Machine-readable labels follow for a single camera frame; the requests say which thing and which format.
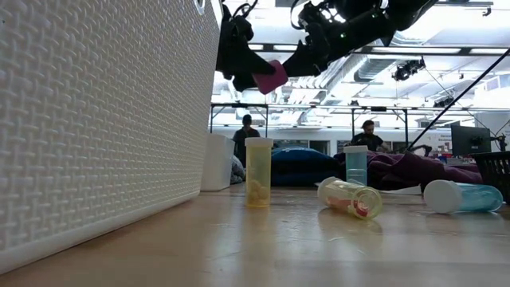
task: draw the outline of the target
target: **white bin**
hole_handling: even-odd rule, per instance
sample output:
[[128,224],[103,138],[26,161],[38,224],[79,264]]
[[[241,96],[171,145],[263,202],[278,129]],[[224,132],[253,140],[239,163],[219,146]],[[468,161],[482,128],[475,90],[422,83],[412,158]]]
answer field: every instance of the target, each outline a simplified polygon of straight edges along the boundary
[[220,191],[230,186],[234,142],[222,135],[207,136],[201,191]]
[[221,3],[196,2],[0,1],[0,273],[199,194]]

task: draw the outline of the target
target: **man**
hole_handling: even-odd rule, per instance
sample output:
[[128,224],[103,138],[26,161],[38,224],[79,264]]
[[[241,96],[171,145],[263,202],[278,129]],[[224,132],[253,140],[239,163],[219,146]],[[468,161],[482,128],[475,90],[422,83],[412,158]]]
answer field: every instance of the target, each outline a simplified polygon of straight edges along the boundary
[[374,135],[374,125],[373,120],[366,120],[362,126],[363,132],[354,136],[350,145],[366,145],[370,151],[377,151],[379,147],[383,151],[389,151],[390,149],[386,146],[383,139]]
[[233,135],[233,141],[236,143],[233,153],[239,158],[243,167],[246,167],[246,146],[245,139],[249,137],[261,137],[261,134],[252,125],[252,117],[245,115],[242,117],[242,128]]

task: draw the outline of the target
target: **blue bean bag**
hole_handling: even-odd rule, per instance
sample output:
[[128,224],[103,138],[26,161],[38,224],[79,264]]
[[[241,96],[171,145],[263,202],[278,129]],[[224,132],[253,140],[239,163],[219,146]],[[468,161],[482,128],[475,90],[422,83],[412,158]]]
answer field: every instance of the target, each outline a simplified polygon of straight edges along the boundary
[[305,147],[273,149],[271,185],[274,187],[313,187],[339,175],[339,163],[331,156]]

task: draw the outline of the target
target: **white box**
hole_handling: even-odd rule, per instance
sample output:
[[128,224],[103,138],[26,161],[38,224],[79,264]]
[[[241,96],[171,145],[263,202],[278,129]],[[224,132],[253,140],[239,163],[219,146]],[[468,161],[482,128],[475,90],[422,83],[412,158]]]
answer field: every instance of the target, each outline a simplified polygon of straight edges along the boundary
[[207,136],[201,191],[220,191],[230,186],[234,145],[226,136]]

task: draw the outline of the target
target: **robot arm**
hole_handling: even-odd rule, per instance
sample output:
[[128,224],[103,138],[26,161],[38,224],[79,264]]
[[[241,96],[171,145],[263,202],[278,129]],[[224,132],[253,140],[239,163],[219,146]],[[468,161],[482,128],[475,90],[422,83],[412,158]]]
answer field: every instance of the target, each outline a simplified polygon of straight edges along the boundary
[[[298,15],[296,29],[308,35],[299,41],[294,54],[283,63],[288,77],[319,76],[333,61],[345,57],[377,39],[388,46],[396,31],[411,27],[438,0],[324,0],[317,6],[308,2]],[[334,8],[343,22],[331,21],[323,15]],[[275,69],[248,47],[253,38],[245,15],[230,16],[224,5],[225,17],[218,50],[216,70],[226,79],[233,77],[238,91],[254,88],[252,74],[271,75]]]

